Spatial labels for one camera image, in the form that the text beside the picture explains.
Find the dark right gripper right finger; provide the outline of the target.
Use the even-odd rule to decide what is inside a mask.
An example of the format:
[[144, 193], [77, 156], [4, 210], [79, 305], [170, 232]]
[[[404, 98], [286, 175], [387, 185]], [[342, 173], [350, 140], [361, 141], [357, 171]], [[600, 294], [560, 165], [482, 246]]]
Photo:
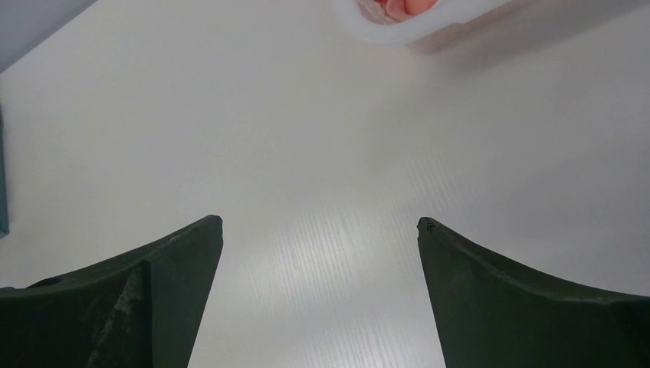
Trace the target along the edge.
[[448, 367], [647, 367], [649, 299], [530, 268], [433, 218], [418, 245]]

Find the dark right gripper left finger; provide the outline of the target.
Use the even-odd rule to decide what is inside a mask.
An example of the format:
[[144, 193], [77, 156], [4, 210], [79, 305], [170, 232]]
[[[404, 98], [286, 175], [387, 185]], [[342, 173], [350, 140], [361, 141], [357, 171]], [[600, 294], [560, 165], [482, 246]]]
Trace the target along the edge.
[[25, 288], [1, 290], [3, 367], [186, 367], [223, 248], [216, 215]]

